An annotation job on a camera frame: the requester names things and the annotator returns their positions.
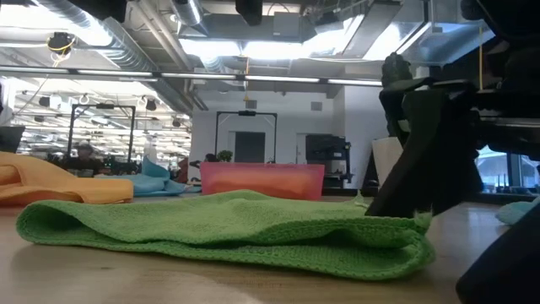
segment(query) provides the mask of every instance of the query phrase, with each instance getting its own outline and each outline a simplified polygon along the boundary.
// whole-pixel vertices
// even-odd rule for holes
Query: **light blue cloth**
[[[502,206],[495,217],[497,220],[507,224],[514,225],[529,212],[534,206],[540,203],[540,197],[535,198],[532,202],[514,202]]]
[[[127,179],[133,182],[133,196],[136,198],[175,196],[182,193],[201,192],[200,187],[187,187],[186,184],[171,181],[169,172],[153,163],[147,157],[143,159],[142,174],[126,176],[97,176],[106,179]]]

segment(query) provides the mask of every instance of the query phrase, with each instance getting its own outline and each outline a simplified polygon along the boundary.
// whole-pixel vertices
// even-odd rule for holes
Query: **desk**
[[[0,302],[458,303],[457,279],[505,230],[495,210],[461,204],[437,216],[428,233],[437,251],[433,264],[405,279],[366,283],[256,265],[31,245],[14,229],[20,209],[0,209]]]

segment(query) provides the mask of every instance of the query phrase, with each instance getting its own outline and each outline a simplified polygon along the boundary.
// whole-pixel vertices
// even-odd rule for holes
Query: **green towel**
[[[434,259],[430,216],[364,216],[365,206],[271,198],[251,191],[145,204],[40,201],[17,231],[47,245],[160,252],[181,258],[258,263],[360,279],[410,274]]]

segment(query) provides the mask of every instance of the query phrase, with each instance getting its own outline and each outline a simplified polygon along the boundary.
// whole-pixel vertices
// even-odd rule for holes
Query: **doorway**
[[[265,142],[263,132],[236,132],[235,162],[264,163]]]

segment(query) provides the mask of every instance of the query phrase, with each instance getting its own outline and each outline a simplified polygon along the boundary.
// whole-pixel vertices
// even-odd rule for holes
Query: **pink plastic bin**
[[[201,163],[202,194],[253,190],[275,198],[319,200],[323,165]]]

